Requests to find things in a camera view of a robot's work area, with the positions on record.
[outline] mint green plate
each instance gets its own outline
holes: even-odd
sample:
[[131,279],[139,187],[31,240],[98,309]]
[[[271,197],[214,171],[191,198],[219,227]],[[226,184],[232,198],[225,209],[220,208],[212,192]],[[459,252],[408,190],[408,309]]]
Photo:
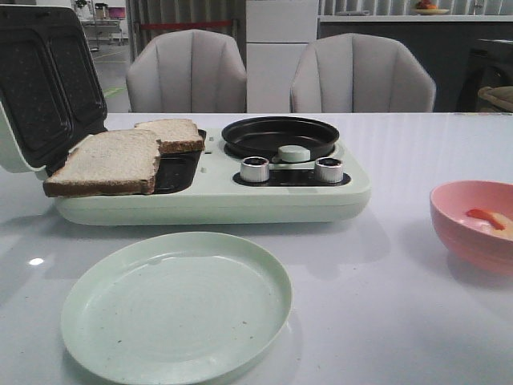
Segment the mint green plate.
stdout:
[[186,384],[250,367],[287,321],[289,277],[269,252],[221,233],[129,245],[89,269],[64,302],[70,354],[126,384]]

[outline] floor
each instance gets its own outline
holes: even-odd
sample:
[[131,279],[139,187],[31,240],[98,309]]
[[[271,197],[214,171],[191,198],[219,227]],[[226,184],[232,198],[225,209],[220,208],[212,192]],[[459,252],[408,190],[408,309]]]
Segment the floor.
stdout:
[[108,112],[129,112],[125,75],[130,67],[130,46],[100,42],[99,51],[92,52],[93,63],[107,102]]

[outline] black frying pan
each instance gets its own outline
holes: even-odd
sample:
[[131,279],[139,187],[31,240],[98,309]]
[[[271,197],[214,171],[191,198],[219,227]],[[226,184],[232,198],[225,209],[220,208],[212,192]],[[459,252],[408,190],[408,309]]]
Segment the black frying pan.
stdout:
[[290,145],[307,148],[308,160],[327,156],[339,137],[329,124],[291,116],[240,120],[226,126],[221,135],[234,156],[262,156],[270,161],[276,160],[279,148]]

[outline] refrigerator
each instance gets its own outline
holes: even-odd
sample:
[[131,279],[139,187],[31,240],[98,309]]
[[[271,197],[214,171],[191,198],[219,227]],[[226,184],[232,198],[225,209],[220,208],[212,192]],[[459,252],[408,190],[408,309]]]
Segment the refrigerator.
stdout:
[[290,86],[301,53],[317,39],[318,0],[248,0],[248,112],[290,112]]

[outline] sandwich maker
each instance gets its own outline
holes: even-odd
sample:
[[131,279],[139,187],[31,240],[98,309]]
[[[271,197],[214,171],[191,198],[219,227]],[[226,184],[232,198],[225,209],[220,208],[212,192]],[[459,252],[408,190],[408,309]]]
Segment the sandwich maker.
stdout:
[[[0,6],[0,165],[44,180],[106,117],[73,10]],[[199,129],[205,150],[164,154],[154,194],[58,197],[57,210],[85,225],[319,222],[369,201],[368,176],[329,124],[264,116]]]

